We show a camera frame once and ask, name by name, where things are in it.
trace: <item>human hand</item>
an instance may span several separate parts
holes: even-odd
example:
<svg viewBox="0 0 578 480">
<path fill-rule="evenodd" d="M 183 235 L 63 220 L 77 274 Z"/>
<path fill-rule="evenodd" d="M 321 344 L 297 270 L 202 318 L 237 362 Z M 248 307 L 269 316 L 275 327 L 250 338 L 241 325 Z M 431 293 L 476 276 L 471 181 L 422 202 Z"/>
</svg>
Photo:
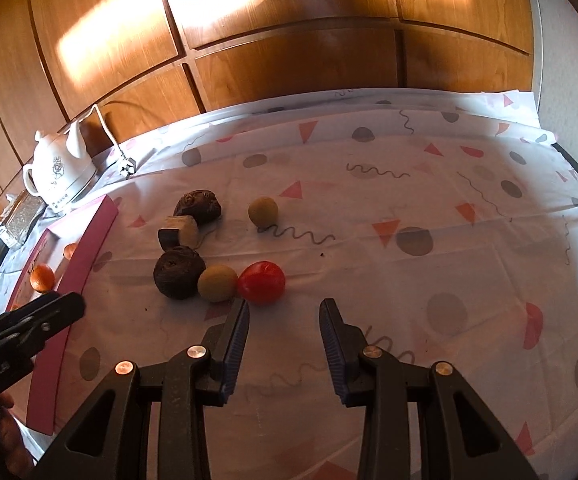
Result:
<svg viewBox="0 0 578 480">
<path fill-rule="evenodd" d="M 22 434 L 15 419 L 9 413 L 9 409 L 14 406 L 11 394 L 3 392 L 0 394 L 0 448 L 4 454 L 4 462 L 8 471 L 18 478 L 26 478 L 34 467 L 31 454 L 24 447 Z"/>
</svg>

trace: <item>squiggly line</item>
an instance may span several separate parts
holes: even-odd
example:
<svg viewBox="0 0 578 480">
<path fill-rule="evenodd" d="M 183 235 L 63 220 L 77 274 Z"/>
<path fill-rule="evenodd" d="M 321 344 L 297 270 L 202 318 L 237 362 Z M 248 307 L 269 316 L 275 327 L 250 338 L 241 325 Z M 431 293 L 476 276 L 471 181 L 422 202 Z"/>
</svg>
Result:
<svg viewBox="0 0 578 480">
<path fill-rule="evenodd" d="M 367 339 L 367 336 L 369 335 L 371 330 L 373 330 L 373 325 L 369 325 L 369 327 L 365 331 L 365 339 Z M 376 339 L 373 343 L 369 343 L 369 344 L 373 345 L 373 346 L 378 346 L 378 343 L 380 343 L 382 341 L 387 341 L 386 351 L 391 352 L 391 347 L 393 347 L 393 339 L 391 339 L 389 336 L 383 335 L 382 337 L 379 337 L 378 339 Z M 405 357 L 405 355 L 409 355 L 411 357 L 411 363 L 410 364 L 413 365 L 414 362 L 416 361 L 416 356 L 414 355 L 414 353 L 411 350 L 405 350 L 403 353 L 399 354 L 396 357 L 396 359 L 399 361 L 401 358 Z"/>
<path fill-rule="evenodd" d="M 300 238 L 302 238 L 303 236 L 309 235 L 311 237 L 311 243 L 314 245 L 322 245 L 323 243 L 325 243 L 329 238 L 331 238 L 332 240 L 335 240 L 336 237 L 334 235 L 327 235 L 325 236 L 322 240 L 320 240 L 319 242 L 316 241 L 316 237 L 313 234 L 313 231 L 305 231 L 304 233 L 302 233 L 301 235 L 296 235 L 296 230 L 295 227 L 293 227 L 292 225 L 290 225 L 289 227 L 283 229 L 282 231 L 278 232 L 278 229 L 280 229 L 280 227 L 278 227 L 276 224 L 270 225 L 269 227 L 265 228 L 265 229 L 259 229 L 258 232 L 260 233 L 266 233 L 267 231 L 269 231 L 269 229 L 273 229 L 274 230 L 274 236 L 276 238 L 280 238 L 283 234 L 285 234 L 287 231 L 292 230 L 293 233 L 291 234 L 291 237 L 294 240 L 299 240 Z"/>
<path fill-rule="evenodd" d="M 394 178 L 400 178 L 405 175 L 411 176 L 409 173 L 400 173 L 398 176 L 396 176 L 396 174 L 391 170 L 381 172 L 375 166 L 370 166 L 367 170 L 365 170 L 362 164 L 356 164 L 355 166 L 352 166 L 352 168 L 349 168 L 349 163 L 347 163 L 347 171 L 354 171 L 355 168 L 360 168 L 360 173 L 369 173 L 371 170 L 375 170 L 375 172 L 380 176 L 386 175 L 387 173 L 391 173 L 391 176 Z"/>
<path fill-rule="evenodd" d="M 314 372 L 323 372 L 323 371 L 327 370 L 328 366 L 325 365 L 323 367 L 317 367 L 317 366 L 314 366 L 310 363 L 301 363 L 300 366 L 298 367 L 298 382 L 296 382 L 296 383 L 292 383 L 291 381 L 287 380 L 287 378 L 285 378 L 281 374 L 274 372 L 269 376 L 269 386 L 256 386 L 255 384 L 246 384 L 245 385 L 245 399 L 247 400 L 247 402 L 251 402 L 251 400 L 249 399 L 249 392 L 251 390 L 254 390 L 258 394 L 260 394 L 262 397 L 271 397 L 274 394 L 274 390 L 277 388 L 277 386 L 274 384 L 274 378 L 277 379 L 278 381 L 280 381 L 282 384 L 284 384 L 284 386 L 288 386 L 290 388 L 297 388 L 298 386 L 303 384 L 303 381 L 304 381 L 303 368 L 309 368 L 310 370 L 313 370 Z"/>
<path fill-rule="evenodd" d="M 572 250 L 572 243 L 569 240 L 569 234 L 570 234 L 569 224 L 567 224 L 567 221 L 565 220 L 565 215 L 562 215 L 562 221 L 565 222 L 565 231 L 567 231 L 565 234 L 565 238 L 567 238 L 567 245 L 568 245 L 568 247 L 565 249 L 565 256 L 567 256 L 567 263 L 565 265 L 571 265 L 572 262 L 570 261 L 570 258 L 569 258 L 569 251 Z"/>
<path fill-rule="evenodd" d="M 492 204 L 495 208 L 496 208 L 496 213 L 498 213 L 500 216 L 502 216 L 503 218 L 509 218 L 507 215 L 503 215 L 503 213 L 500 212 L 500 209 L 498 209 L 498 206 L 493 203 L 490 202 L 489 200 L 487 200 L 485 198 L 485 195 L 483 195 L 482 191 L 480 189 L 478 189 L 476 186 L 474 186 L 474 184 L 472 184 L 472 181 L 469 180 L 468 177 L 464 176 L 464 174 L 460 173 L 460 171 L 456 171 L 457 174 L 459 174 L 461 177 L 463 177 L 467 182 L 469 182 L 469 185 L 472 187 L 472 189 L 475 189 L 478 193 L 480 193 L 480 196 L 482 196 L 482 199 L 488 203 L 488 204 Z"/>
<path fill-rule="evenodd" d="M 411 132 L 411 134 L 413 135 L 413 134 L 414 134 L 413 128 L 412 128 L 411 126 L 407 126 L 407 124 L 409 124 L 409 119 L 410 119 L 410 117 L 409 117 L 408 115 L 403 114 L 403 113 L 402 113 L 402 110 L 398 110 L 398 113 L 399 113 L 402 117 L 405 117 L 405 118 L 407 119 L 407 120 L 405 121 L 405 123 L 403 124 L 403 126 L 404 126 L 405 128 L 407 128 L 407 129 Z"/>
</svg>

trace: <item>dark brown ball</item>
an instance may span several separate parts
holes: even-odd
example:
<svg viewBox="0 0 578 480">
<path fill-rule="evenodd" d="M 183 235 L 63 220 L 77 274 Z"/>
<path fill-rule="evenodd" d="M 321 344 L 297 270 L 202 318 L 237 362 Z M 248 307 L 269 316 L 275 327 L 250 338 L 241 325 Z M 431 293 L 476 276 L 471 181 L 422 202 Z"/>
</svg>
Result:
<svg viewBox="0 0 578 480">
<path fill-rule="evenodd" d="M 220 217 L 223 208 L 220 206 L 214 193 L 208 189 L 198 189 L 186 193 L 176 205 L 173 216 L 192 216 L 201 226 L 213 222 Z"/>
<path fill-rule="evenodd" d="M 198 290 L 198 278 L 205 271 L 205 261 L 192 248 L 179 246 L 162 254 L 153 268 L 158 290 L 173 300 L 185 300 Z"/>
</svg>

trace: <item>brown ball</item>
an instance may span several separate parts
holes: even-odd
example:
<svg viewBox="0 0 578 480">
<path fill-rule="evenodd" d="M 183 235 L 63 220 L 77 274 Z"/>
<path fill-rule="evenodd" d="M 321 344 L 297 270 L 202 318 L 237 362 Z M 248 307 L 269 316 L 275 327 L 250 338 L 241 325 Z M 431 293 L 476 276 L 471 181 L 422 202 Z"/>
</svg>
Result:
<svg viewBox="0 0 578 480">
<path fill-rule="evenodd" d="M 208 189 L 186 193 L 176 204 L 173 216 L 192 216 L 198 226 L 213 222 L 223 212 L 218 199 Z"/>
<path fill-rule="evenodd" d="M 159 257 L 153 268 L 153 281 L 166 297 L 185 300 L 196 293 L 198 278 L 205 268 L 205 261 L 191 247 L 175 247 Z"/>
<path fill-rule="evenodd" d="M 230 300 L 236 294 L 236 271 L 226 265 L 211 265 L 200 275 L 198 294 L 211 303 Z"/>
<path fill-rule="evenodd" d="M 249 204 L 249 219 L 258 229 L 267 229 L 278 223 L 278 204 L 273 198 L 261 196 Z"/>
</svg>

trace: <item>metal screw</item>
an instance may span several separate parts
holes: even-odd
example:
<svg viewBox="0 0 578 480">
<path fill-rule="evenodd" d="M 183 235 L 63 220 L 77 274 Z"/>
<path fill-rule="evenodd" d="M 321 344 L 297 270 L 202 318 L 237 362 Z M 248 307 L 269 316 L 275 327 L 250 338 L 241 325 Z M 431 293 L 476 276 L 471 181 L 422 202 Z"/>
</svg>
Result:
<svg viewBox="0 0 578 480">
<path fill-rule="evenodd" d="M 454 373 L 454 367 L 452 367 L 449 363 L 441 361 L 439 363 L 436 363 L 436 373 L 448 376 Z"/>
<path fill-rule="evenodd" d="M 115 373 L 118 375 L 127 375 L 133 370 L 133 363 L 130 361 L 120 361 L 115 365 Z"/>
<path fill-rule="evenodd" d="M 200 359 L 200 357 L 204 357 L 205 354 L 207 354 L 207 349 L 201 345 L 189 347 L 189 350 L 187 350 L 187 355 L 192 359 Z"/>
<path fill-rule="evenodd" d="M 363 355 L 365 357 L 369 357 L 370 359 L 378 359 L 378 357 L 380 357 L 382 354 L 383 349 L 378 346 L 369 345 L 363 348 Z"/>
</svg>

